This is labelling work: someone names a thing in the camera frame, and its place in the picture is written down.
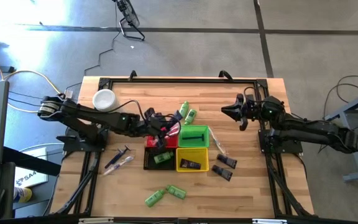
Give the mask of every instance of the wooden table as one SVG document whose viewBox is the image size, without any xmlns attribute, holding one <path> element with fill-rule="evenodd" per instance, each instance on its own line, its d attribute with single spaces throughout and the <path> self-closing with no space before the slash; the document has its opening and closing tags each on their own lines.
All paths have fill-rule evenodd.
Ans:
<svg viewBox="0 0 358 224">
<path fill-rule="evenodd" d="M 92 97 L 98 90 L 100 77 L 84 77 L 78 102 L 93 107 Z M 285 102 L 290 112 L 284 81 L 281 78 L 268 78 L 270 95 Z M 266 161 L 260 153 L 257 131 L 258 122 L 249 121 L 245 131 L 230 117 L 221 112 L 221 107 L 231 105 L 237 93 L 242 93 L 247 84 L 202 84 L 202 83 L 115 83 L 113 91 L 120 103 L 131 99 L 139 101 L 145 111 L 154 107 L 156 112 L 173 113 L 187 100 L 190 108 L 198 114 L 194 125 L 208 125 L 228 151 L 237 159 L 230 182 L 212 171 L 200 173 L 178 173 L 176 171 L 143 170 L 144 138 L 129 138 L 114 133 L 109 135 L 109 144 L 102 153 L 99 176 L 93 200 L 92 216 L 109 217 L 208 217 L 208 218 L 249 218 L 273 217 L 272 199 L 267 178 Z M 136 105 L 129 103 L 126 112 L 138 113 Z M 117 153 L 117 148 L 128 145 L 129 155 L 135 159 L 103 177 L 104 165 Z M 219 153 L 214 142 L 210 142 L 209 167 L 224 164 L 216 161 Z M 63 161 L 51 212 L 57 211 L 76 189 L 83 163 L 82 152 L 75 152 Z M 304 208 L 313 213 L 308 184 L 301 162 L 294 155 L 283 154 L 283 166 L 289 189 Z M 145 199 L 167 184 L 187 191 L 186 199 L 181 200 L 170 194 L 152 208 L 145 205 Z M 83 196 L 87 199 L 88 187 Z M 280 208 L 283 209 L 282 193 L 277 192 Z"/>
</svg>

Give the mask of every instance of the concrete floor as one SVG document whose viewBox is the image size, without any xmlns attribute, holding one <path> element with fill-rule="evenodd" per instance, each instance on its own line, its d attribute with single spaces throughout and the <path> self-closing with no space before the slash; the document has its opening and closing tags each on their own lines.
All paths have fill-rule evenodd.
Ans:
<svg viewBox="0 0 358 224">
<path fill-rule="evenodd" d="M 33 1 L 35 5 L 24 0 L 8 2 L 0 7 L 0 14 L 10 14 L 15 8 L 17 16 L 0 17 L 0 64 L 44 73 L 61 91 L 82 80 L 83 70 L 98 63 L 98 54 L 110 48 L 116 35 L 116 32 L 23 31 L 23 26 L 12 26 L 42 21 L 44 25 L 114 27 L 114 4 L 110 0 Z M 258 29 L 253 0 L 133 0 L 132 3 L 141 27 Z M 358 30 L 358 0 L 260 0 L 260 8 L 266 29 Z M 145 35 L 145 42 L 120 35 L 114 51 L 101 57 L 101 67 L 88 71 L 87 75 L 129 75 L 136 70 L 138 75 L 215 77 L 225 69 L 234 77 L 267 76 L 258 34 L 146 32 Z M 269 34 L 266 39 L 274 77 L 285 79 L 291 110 L 300 116 L 319 119 L 329 89 L 341 77 L 358 75 L 358 35 Z M 358 78 L 347 82 L 358 85 Z M 33 74 L 12 78 L 11 90 L 33 96 L 55 94 Z M 358 90 L 345 86 L 341 94 L 351 100 Z M 343 104 L 332 94 L 327 112 Z M 55 136 L 64 130 L 59 123 L 41 121 L 33 114 L 9 108 L 5 145 L 22 149 L 57 142 Z M 358 181 L 348 184 L 342 181 L 342 175 L 356 171 L 353 157 L 333 150 L 317 155 L 319 146 L 303 146 L 316 214 L 358 221 Z M 45 205 L 37 206 L 42 210 Z"/>
</svg>

